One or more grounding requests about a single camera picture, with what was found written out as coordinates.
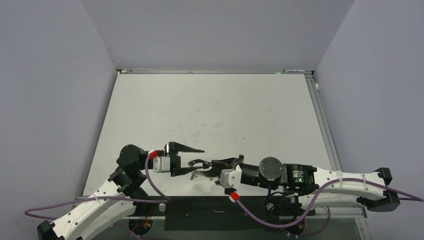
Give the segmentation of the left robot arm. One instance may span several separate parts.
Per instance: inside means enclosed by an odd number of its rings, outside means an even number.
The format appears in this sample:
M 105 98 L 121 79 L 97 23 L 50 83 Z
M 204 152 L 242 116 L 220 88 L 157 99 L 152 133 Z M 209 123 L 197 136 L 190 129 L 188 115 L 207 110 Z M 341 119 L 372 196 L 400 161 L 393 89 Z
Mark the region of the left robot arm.
M 153 183 L 149 170 L 181 176 L 194 167 L 182 167 L 179 153 L 202 153 L 177 142 L 163 150 L 146 151 L 136 145 L 124 146 L 116 160 L 117 168 L 103 184 L 77 206 L 59 218 L 46 218 L 37 226 L 40 240 L 91 240 L 120 219 L 143 215 L 154 205 L 165 205 L 170 198 Z

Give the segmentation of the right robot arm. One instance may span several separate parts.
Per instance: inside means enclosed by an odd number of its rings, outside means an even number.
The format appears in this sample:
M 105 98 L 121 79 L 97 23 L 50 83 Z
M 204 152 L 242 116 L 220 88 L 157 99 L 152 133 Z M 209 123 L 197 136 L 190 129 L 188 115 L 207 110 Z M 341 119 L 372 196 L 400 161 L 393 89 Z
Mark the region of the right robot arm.
M 227 193 L 241 185 L 263 189 L 282 188 L 282 207 L 289 214 L 307 206 L 359 206 L 371 212 L 392 212 L 400 205 L 389 190 L 392 175 L 382 167 L 369 173 L 333 171 L 312 165 L 281 163 L 266 157 L 258 165 L 244 163 L 244 156 L 212 160 L 212 171 Z

